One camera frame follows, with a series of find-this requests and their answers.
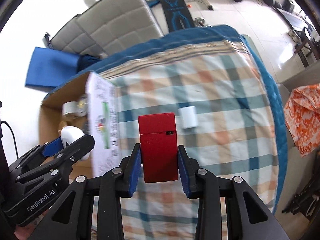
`metal screw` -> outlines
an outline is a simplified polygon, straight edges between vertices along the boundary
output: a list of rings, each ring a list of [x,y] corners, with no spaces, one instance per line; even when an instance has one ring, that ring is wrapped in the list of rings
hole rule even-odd
[[[85,176],[79,176],[79,177],[76,178],[76,182],[81,183],[81,182],[84,182],[84,181],[85,181]]]
[[[51,172],[51,175],[54,176],[54,175],[58,174],[58,172],[59,172],[58,170],[53,170],[53,171]]]
[[[200,175],[206,175],[207,174],[207,171],[205,169],[199,169],[198,170],[198,174]]]
[[[112,170],[112,173],[113,174],[119,174],[119,173],[121,173],[121,168],[119,168],[119,167],[117,167],[117,168],[114,168],[113,170]]]
[[[236,176],[233,179],[236,183],[241,183],[243,181],[243,179],[240,176]]]

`white computer mouse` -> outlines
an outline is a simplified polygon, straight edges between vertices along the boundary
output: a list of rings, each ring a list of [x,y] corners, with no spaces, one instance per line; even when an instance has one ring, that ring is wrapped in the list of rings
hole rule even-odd
[[[74,141],[76,141],[79,138],[81,138],[82,136],[84,136],[84,133],[78,127],[66,126],[66,127],[62,128],[60,136],[61,136],[61,141],[62,141],[63,147],[67,147],[68,145],[70,145]],[[90,156],[90,152],[88,152],[85,156],[83,156],[80,159],[80,161],[87,160],[89,158],[89,156]]]

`orange and white fabric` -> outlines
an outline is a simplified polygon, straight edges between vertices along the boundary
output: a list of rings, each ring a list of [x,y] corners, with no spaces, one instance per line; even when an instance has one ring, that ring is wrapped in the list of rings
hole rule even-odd
[[[284,117],[301,157],[320,146],[320,84],[293,89]]]

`bed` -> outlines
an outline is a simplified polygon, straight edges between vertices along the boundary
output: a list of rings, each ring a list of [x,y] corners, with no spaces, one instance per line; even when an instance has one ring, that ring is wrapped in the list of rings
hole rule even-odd
[[[139,142],[139,115],[175,112],[178,144],[188,156],[217,176],[243,177],[275,212],[287,166],[283,108],[248,37],[227,25],[180,30],[107,57],[78,76],[87,71],[117,86],[122,157]],[[178,108],[185,106],[196,107],[198,127],[181,129]],[[145,184],[141,172],[137,192],[121,199],[121,207],[126,239],[194,238],[198,202],[185,197],[179,179]],[[226,239],[223,199],[221,207]]]

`checkered tablecloth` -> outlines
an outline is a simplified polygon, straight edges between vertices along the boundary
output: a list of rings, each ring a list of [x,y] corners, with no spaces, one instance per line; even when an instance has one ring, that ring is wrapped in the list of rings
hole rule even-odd
[[[139,115],[175,112],[178,144],[189,157],[217,176],[243,177],[273,208],[278,182],[274,119],[260,71],[241,40],[185,44],[100,75],[117,86],[122,157],[139,142]],[[196,107],[198,127],[181,128],[178,109],[185,106]],[[121,207],[125,239],[194,238],[198,201],[186,198],[180,180],[145,184],[141,174],[137,192],[121,199]]]

